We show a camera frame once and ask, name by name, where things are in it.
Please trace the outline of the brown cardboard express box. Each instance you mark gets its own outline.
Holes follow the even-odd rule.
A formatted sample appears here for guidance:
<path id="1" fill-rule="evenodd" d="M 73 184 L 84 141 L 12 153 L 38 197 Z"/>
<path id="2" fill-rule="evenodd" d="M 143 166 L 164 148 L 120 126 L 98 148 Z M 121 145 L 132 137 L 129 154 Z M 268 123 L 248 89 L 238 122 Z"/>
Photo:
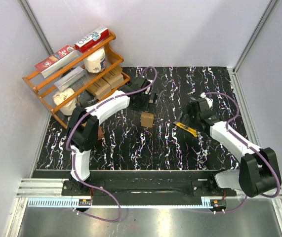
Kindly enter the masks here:
<path id="1" fill-rule="evenodd" d="M 154 117 L 155 115 L 152 113 L 142 112 L 140 117 L 141 126 L 152 128 L 154 124 Z"/>

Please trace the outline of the yellow utility knife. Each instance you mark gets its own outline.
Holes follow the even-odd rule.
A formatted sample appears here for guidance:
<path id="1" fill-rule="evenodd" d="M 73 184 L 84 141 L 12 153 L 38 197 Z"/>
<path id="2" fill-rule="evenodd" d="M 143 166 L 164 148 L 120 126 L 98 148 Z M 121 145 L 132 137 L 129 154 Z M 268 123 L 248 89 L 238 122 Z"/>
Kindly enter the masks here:
<path id="1" fill-rule="evenodd" d="M 196 130 L 194 130 L 193 128 L 188 127 L 187 125 L 181 123 L 181 122 L 174 122 L 174 125 L 176 125 L 177 127 L 183 129 L 184 131 L 187 131 L 188 133 L 192 134 L 194 137 L 198 136 L 198 133 Z"/>

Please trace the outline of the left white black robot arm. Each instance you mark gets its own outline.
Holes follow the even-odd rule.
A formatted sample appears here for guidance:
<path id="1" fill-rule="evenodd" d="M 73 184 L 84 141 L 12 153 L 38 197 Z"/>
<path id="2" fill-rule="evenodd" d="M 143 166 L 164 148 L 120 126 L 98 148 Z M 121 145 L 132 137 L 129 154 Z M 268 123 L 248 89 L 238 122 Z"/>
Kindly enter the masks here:
<path id="1" fill-rule="evenodd" d="M 66 149 L 72 154 L 71 176 L 75 179 L 72 188 L 78 195 L 87 194 L 90 188 L 86 179 L 90 176 L 90 154 L 97 143 L 99 127 L 120 110 L 144 110 L 150 100 L 150 94 L 145 91 L 154 82 L 137 77 L 95 105 L 77 107 L 73 111 L 67 131 Z"/>

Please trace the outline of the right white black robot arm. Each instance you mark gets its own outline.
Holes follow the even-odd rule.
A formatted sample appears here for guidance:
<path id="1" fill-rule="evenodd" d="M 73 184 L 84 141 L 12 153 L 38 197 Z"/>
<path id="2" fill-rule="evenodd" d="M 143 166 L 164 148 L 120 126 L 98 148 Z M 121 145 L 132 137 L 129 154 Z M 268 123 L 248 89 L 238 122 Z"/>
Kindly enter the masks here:
<path id="1" fill-rule="evenodd" d="M 222 144 L 239 162 L 238 170 L 217 172 L 207 184 L 210 194 L 217 196 L 226 188 L 241 190 L 246 196 L 280 193 L 281 175 L 277 155 L 271 148 L 261 148 L 236 132 L 227 121 L 212 110 L 212 101 L 199 98 L 186 103 L 179 116 L 186 128 L 205 133 Z"/>

